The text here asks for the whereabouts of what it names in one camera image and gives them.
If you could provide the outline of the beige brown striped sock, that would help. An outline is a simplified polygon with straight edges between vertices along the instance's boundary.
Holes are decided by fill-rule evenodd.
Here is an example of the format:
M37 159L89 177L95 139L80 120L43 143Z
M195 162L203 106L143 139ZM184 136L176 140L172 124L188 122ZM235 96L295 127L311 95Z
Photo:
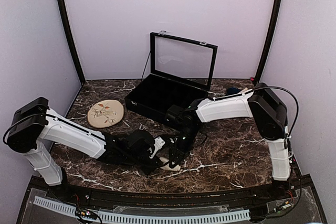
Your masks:
M160 157L160 161L165 164L165 166L160 167L162 170L168 170L172 172L179 172L181 170L180 165L176 165L174 168L169 167L169 160L165 157Z

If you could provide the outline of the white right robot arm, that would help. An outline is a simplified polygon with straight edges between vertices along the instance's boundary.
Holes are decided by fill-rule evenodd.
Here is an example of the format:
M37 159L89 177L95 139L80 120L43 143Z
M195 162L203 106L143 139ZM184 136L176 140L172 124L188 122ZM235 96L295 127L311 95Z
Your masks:
M274 93L275 86L257 84L253 89L220 98L194 100L188 108L173 105L166 120L180 127L174 141L168 165L177 166L192 149L202 123L211 121L252 118L262 139L268 144L272 163L272 178L276 182L268 188L273 200L280 199L288 191L286 180L291 174L292 150L290 146L292 128L288 126L287 107Z

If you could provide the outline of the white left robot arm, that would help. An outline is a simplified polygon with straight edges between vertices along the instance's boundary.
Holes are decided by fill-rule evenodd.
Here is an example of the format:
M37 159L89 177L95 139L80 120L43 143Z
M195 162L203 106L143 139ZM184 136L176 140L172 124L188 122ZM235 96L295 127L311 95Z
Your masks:
M3 142L24 155L63 201L74 197L74 189L66 183L64 169L46 150L43 143L46 140L78 150L103 163L138 165L146 174L164 164L156 156L164 141L154 139L149 132L136 130L129 135L115 136L90 130L59 115L48 106L46 98L36 98L14 113Z

